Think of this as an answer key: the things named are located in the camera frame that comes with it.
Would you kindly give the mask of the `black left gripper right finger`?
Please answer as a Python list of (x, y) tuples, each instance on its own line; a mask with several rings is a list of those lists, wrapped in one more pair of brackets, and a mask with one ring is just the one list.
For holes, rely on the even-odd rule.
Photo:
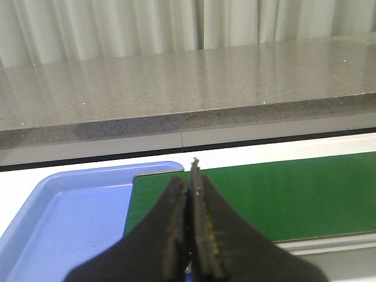
[(190, 171), (194, 281), (327, 281), (317, 266), (292, 255), (248, 224), (202, 174)]

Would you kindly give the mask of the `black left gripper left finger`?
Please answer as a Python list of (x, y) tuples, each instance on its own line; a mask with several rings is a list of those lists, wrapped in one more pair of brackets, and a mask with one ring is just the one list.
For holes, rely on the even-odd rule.
[(150, 212), (123, 239), (72, 269), (65, 281), (185, 281), (188, 184), (172, 177)]

